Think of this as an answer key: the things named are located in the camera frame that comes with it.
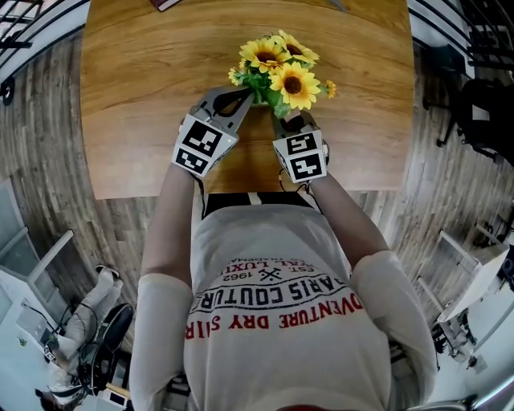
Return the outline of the black metal railing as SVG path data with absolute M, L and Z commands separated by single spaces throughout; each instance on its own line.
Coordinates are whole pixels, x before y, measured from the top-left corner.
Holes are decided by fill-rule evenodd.
M 85 27 L 91 0 L 0 0 L 0 82 Z
M 475 68 L 514 72 L 514 0 L 407 0 L 413 40 L 449 48 Z

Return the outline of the person's right forearm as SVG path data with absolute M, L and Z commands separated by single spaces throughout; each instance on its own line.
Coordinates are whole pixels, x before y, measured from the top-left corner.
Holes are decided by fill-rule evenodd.
M 364 257 L 389 249 L 380 230 L 331 174 L 313 180 L 310 187 L 352 268 Z

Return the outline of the white desk frame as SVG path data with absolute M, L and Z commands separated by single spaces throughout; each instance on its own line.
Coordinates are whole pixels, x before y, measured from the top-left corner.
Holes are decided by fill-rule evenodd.
M 494 278 L 503 266 L 504 261 L 508 256 L 508 252 L 510 251 L 510 245 L 506 240 L 501 242 L 485 230 L 485 228 L 480 224 L 476 224 L 471 229 L 470 234 L 475 230 L 478 230 L 483 234 L 492 244 L 490 246 L 480 248 L 479 250 L 468 251 L 450 234 L 444 230 L 440 230 L 436 245 L 430 254 L 430 257 L 432 257 L 436 251 L 436 247 L 442 240 L 444 240 L 460 255 L 461 260 L 457 262 L 456 266 L 460 271 L 467 274 L 469 282 L 456 300 L 443 304 L 430 289 L 428 283 L 422 278 L 420 272 L 427 259 L 422 262 L 418 269 L 416 279 L 422 289 L 428 294 L 432 303 L 438 309 L 438 323 L 442 324 L 450 321 L 479 300 L 493 283 Z

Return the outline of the person's left forearm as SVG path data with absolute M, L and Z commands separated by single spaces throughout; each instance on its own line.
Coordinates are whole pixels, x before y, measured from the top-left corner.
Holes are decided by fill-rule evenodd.
M 174 277 L 191 285 L 191 225 L 195 181 L 172 163 L 145 239 L 141 273 Z

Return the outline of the black office chair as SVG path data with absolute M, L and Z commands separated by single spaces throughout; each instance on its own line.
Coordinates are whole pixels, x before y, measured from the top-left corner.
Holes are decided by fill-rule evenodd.
M 449 104 L 441 107 L 449 111 L 450 122 L 436 145 L 446 145 L 457 128 L 463 144 L 494 162 L 505 160 L 514 167 L 514 84 L 469 79 L 460 85 L 456 79 L 445 78 L 444 85 Z

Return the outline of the white glass cabinet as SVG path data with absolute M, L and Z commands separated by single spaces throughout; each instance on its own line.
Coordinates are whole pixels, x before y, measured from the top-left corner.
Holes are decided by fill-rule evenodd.
M 39 256 L 22 219 L 11 179 L 0 182 L 0 283 L 12 295 L 37 300 L 39 310 L 55 324 L 67 304 L 47 268 L 73 235 L 67 230 L 44 256 Z

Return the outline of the sunflower bouquet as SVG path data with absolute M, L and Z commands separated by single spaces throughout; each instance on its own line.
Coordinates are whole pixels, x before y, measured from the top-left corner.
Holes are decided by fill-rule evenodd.
M 311 109 L 319 96 L 332 99 L 337 93 L 332 80 L 321 82 L 312 71 L 320 56 L 283 30 L 246 42 L 239 55 L 229 80 L 250 88 L 254 104 L 269 106 L 278 119 Z

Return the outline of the person's white printed shirt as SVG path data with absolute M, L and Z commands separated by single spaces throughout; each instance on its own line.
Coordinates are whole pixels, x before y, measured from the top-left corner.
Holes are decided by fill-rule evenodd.
M 193 411 L 398 411 L 431 395 L 434 345 L 394 253 L 347 273 L 327 220 L 296 205 L 217 210 L 193 253 L 190 286 L 140 279 L 135 411 L 158 411 L 180 375 Z

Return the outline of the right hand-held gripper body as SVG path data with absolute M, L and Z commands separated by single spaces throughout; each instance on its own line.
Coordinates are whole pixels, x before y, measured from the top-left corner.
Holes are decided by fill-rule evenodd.
M 319 128 L 306 126 L 296 134 L 282 135 L 273 141 L 273 146 L 293 183 L 310 182 L 327 175 L 329 150 Z

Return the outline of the person's black trousers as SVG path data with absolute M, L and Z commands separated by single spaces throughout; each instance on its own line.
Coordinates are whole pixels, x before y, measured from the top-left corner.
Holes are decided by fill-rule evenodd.
M 213 212 L 233 206 L 289 205 L 312 208 L 312 205 L 299 193 L 293 192 L 259 192 L 259 193 L 211 193 L 207 196 L 202 217 Z

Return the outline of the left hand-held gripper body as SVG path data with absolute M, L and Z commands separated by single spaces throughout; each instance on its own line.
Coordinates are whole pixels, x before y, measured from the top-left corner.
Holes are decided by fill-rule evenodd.
M 195 105 L 179 126 L 172 163 L 204 177 L 238 143 L 236 104 L 216 112 L 207 102 Z

